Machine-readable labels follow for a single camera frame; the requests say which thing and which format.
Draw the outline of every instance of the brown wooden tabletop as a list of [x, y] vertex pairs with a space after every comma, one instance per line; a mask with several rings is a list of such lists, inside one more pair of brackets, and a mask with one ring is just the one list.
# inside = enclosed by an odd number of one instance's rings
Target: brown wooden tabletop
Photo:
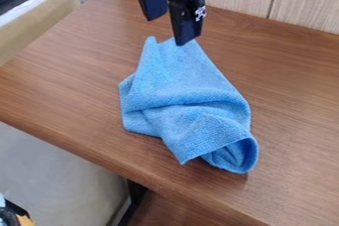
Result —
[[208, 9], [198, 39], [248, 99], [258, 166], [236, 175], [123, 129], [118, 83], [147, 36], [137, 0], [90, 0], [0, 69], [0, 120], [231, 225], [339, 225], [339, 37]]

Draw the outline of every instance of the towel fold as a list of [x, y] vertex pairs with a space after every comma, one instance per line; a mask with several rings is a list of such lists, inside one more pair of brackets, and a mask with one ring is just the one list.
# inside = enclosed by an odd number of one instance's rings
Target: towel fold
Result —
[[196, 41], [148, 38], [119, 92], [125, 129], [162, 138], [181, 164], [202, 157], [235, 173], [255, 166], [250, 106]]

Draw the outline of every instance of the blue microfiber cloth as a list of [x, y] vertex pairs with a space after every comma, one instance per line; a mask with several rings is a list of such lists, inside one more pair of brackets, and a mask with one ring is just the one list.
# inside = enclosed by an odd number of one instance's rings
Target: blue microfiber cloth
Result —
[[202, 157], [235, 173], [256, 165], [250, 106], [196, 41], [149, 37], [119, 90], [125, 129], [161, 137], [181, 164]]

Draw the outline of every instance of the blue towel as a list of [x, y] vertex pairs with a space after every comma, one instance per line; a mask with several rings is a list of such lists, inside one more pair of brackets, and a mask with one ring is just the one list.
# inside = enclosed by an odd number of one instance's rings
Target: blue towel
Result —
[[255, 166], [250, 106], [196, 41], [178, 47], [149, 37], [119, 91], [125, 129], [161, 137], [182, 165], [202, 157], [235, 173]]

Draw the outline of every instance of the table leg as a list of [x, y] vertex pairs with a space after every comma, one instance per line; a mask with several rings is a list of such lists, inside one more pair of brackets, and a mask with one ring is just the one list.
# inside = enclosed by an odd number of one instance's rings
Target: table leg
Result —
[[128, 188], [130, 191], [131, 196], [131, 205], [125, 212], [123, 218], [121, 218], [121, 221], [119, 223], [119, 226], [127, 226], [129, 221], [132, 219], [135, 212], [138, 210], [139, 206], [144, 200], [145, 194], [148, 191], [147, 188], [143, 187], [142, 185], [133, 182], [131, 180], [128, 181]]

